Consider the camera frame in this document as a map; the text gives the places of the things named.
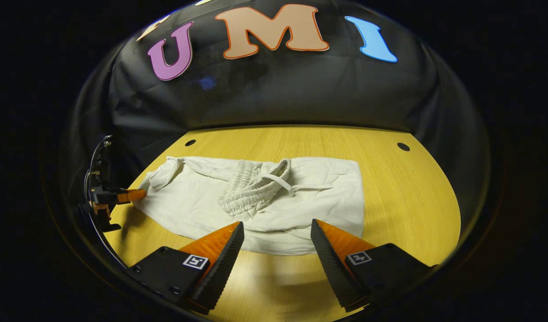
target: white pants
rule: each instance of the white pants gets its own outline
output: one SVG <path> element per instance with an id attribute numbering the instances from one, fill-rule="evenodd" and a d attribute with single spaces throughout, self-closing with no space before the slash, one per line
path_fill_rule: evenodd
<path id="1" fill-rule="evenodd" d="M 133 204 L 171 232 L 197 239 L 242 221 L 242 249 L 258 253 L 315 253 L 313 218 L 358 237 L 363 231 L 362 176 L 355 161 L 167 157 L 139 188 L 147 196 Z"/>

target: purple letter u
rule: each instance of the purple letter u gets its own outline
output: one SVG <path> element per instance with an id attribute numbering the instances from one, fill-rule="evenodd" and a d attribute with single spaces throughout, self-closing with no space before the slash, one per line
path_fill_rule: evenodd
<path id="1" fill-rule="evenodd" d="M 155 75 L 160 80 L 171 80 L 180 74 L 184 73 L 190 65 L 190 61 L 193 57 L 193 49 L 190 46 L 189 28 L 193 25 L 192 22 L 182 25 L 179 29 L 174 31 L 171 36 L 177 41 L 178 60 L 172 65 L 167 65 L 165 62 L 165 56 L 163 55 L 163 45 L 165 45 L 166 39 L 156 43 L 147 54 L 151 57 L 151 64 Z"/>

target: white cloth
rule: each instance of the white cloth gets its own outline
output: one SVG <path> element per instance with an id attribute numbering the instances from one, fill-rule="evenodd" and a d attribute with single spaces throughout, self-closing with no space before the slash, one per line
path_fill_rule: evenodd
<path id="1" fill-rule="evenodd" d="M 242 249 L 258 253 L 315 253 L 313 218 L 358 237 L 363 231 L 362 176 L 355 161 L 167 157 L 139 188 L 147 195 L 133 204 L 172 233 L 197 239 L 242 221 Z"/>

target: yellow wooden tabletop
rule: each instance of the yellow wooden tabletop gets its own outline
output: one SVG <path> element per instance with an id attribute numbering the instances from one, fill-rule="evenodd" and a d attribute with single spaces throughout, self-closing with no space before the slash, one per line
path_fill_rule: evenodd
<path id="1" fill-rule="evenodd" d="M 187 141 L 196 140 L 188 147 Z M 403 151 L 397 143 L 409 146 Z M 192 131 L 162 153 L 149 171 L 172 157 L 219 157 L 278 162 L 291 157 L 335 157 L 359 163 L 366 201 L 363 239 L 392 242 L 427 265 L 441 263 L 456 247 L 460 214 L 439 165 L 411 134 L 355 127 L 262 126 Z M 106 233 L 129 266 L 158 247 L 174 249 L 192 240 L 172 234 L 133 204 L 116 206 Z M 214 310 L 216 321 L 333 321 L 340 307 L 315 254 L 276 256 L 241 250 Z"/>

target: letter m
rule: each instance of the letter m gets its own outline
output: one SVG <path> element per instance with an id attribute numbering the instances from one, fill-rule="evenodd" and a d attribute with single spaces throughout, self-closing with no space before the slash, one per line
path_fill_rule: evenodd
<path id="1" fill-rule="evenodd" d="M 236 8 L 218 14 L 215 19 L 227 25 L 229 49 L 226 59 L 237 59 L 258 53 L 258 46 L 250 43 L 252 33 L 268 49 L 274 51 L 282 42 L 287 29 L 290 41 L 286 47 L 295 51 L 327 51 L 329 44 L 321 39 L 314 14 L 317 9 L 304 4 L 286 4 L 274 19 L 249 7 Z"/>

